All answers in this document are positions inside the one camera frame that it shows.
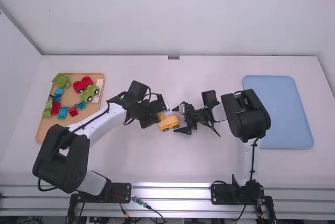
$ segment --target toy car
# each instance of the toy car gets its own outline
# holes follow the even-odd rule
[[[75,81],[72,86],[77,93],[81,93],[91,84],[94,84],[92,79],[89,76],[85,76],[81,81]]]
[[[86,90],[84,90],[80,95],[80,99],[84,102],[91,102],[93,100],[94,95],[98,95],[100,93],[100,89],[98,86],[94,84],[90,84]]]
[[[89,76],[85,76],[82,78],[82,85],[84,89],[86,89],[90,84],[94,84],[94,83]]]
[[[71,86],[69,77],[63,73],[58,73],[52,80],[52,83],[59,88],[69,88]]]
[[[169,129],[173,128],[176,129],[180,126],[180,121],[177,115],[170,115],[166,117],[164,114],[159,114],[159,129],[161,131],[168,131]]]
[[[75,81],[72,86],[77,93],[81,93],[85,90],[81,81]]]

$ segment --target connector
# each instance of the connector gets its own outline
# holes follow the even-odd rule
[[[147,208],[147,209],[151,210],[151,208],[148,208],[150,206],[148,206],[148,204],[144,200],[141,200],[140,198],[138,198],[136,196],[134,196],[131,200],[134,201],[135,203],[137,203],[138,205],[140,205],[141,207],[144,207],[144,208]]]

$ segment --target red toy car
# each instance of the red toy car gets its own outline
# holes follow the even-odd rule
[[[77,93],[83,92],[86,89],[81,81],[75,81],[72,86]]]
[[[89,76],[85,76],[82,78],[82,85],[84,86],[84,89],[86,89],[90,84],[94,84],[94,83]]]
[[[89,76],[85,76],[81,81],[75,81],[73,83],[73,88],[77,93],[83,92],[90,84],[94,84]]]

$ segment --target blue mat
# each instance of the blue mat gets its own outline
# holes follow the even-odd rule
[[[294,79],[289,76],[245,76],[244,89],[253,89],[269,112],[271,128],[261,148],[309,149],[313,138]]]

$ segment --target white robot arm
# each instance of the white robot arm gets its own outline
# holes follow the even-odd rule
[[[112,183],[108,178],[87,170],[89,149],[106,133],[126,125],[126,122],[137,119],[142,128],[158,123],[157,114],[168,111],[169,106],[162,95],[156,96],[156,100],[150,101],[150,88],[133,81],[127,92],[109,99],[104,108],[88,118],[67,127],[52,126],[32,170],[39,178],[39,189],[50,191],[58,188],[66,193],[79,191],[108,201],[112,197]],[[67,149],[67,155],[60,153],[60,149]],[[54,188],[42,189],[41,180]]]

